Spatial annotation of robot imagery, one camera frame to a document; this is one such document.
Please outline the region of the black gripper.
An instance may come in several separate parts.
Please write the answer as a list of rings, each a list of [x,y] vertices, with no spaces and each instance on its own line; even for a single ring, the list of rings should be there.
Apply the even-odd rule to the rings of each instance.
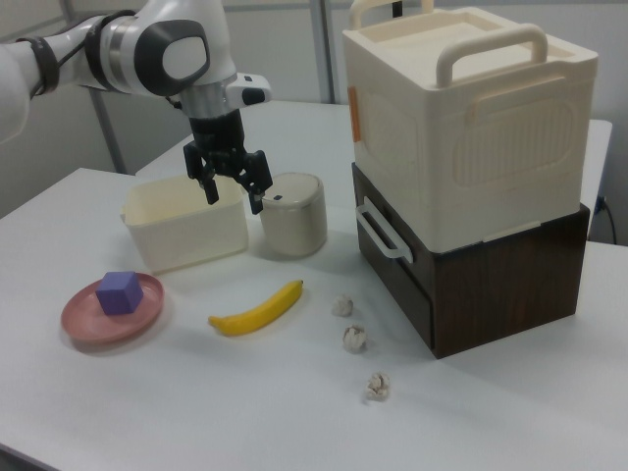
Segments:
[[[190,118],[193,141],[183,147],[187,175],[198,181],[207,202],[219,193],[215,173],[236,178],[246,191],[253,215],[263,210],[263,196],[273,184],[266,154],[244,150],[244,130],[239,110],[212,119]]]

